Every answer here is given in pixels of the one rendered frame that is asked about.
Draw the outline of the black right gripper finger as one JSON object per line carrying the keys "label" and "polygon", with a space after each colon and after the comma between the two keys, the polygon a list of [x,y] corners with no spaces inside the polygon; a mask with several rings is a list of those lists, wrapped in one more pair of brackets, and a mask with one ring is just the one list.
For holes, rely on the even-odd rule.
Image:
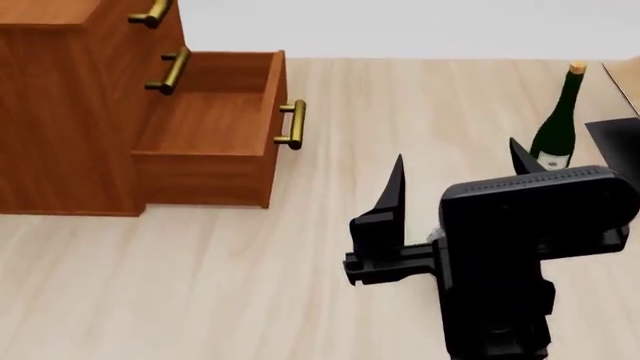
{"label": "black right gripper finger", "polygon": [[527,152],[513,137],[509,138],[509,150],[513,169],[518,176],[545,172],[545,168],[538,163],[536,158]]}
{"label": "black right gripper finger", "polygon": [[404,161],[402,155],[398,155],[373,209],[349,223],[354,256],[360,261],[392,257],[404,246],[405,215]]}

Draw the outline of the dark green wine bottle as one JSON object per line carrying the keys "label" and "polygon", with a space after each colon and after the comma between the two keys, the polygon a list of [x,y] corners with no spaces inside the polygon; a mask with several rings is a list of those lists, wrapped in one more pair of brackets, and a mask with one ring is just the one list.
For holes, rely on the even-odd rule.
{"label": "dark green wine bottle", "polygon": [[574,110],[587,65],[572,62],[557,104],[533,138],[530,154],[546,170],[569,167],[575,151]]}

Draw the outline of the black flat panel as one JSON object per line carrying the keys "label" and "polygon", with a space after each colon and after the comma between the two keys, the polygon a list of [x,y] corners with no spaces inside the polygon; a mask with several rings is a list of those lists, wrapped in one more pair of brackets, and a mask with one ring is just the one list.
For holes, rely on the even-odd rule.
{"label": "black flat panel", "polygon": [[586,124],[608,166],[640,186],[640,118]]}

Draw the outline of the brown wooden cabinet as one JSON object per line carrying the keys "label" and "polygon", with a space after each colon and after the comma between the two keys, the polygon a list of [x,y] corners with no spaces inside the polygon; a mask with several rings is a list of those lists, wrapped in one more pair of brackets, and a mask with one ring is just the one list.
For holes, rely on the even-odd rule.
{"label": "brown wooden cabinet", "polygon": [[0,0],[0,214],[135,216],[131,151],[184,47],[178,0]]}

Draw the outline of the open wooden cabinet drawer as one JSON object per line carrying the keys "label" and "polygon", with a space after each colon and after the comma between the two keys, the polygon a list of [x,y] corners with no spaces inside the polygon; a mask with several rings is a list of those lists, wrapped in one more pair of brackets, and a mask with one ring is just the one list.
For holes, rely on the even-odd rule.
{"label": "open wooden cabinet drawer", "polygon": [[147,203],[269,206],[285,53],[192,53],[132,155]]}

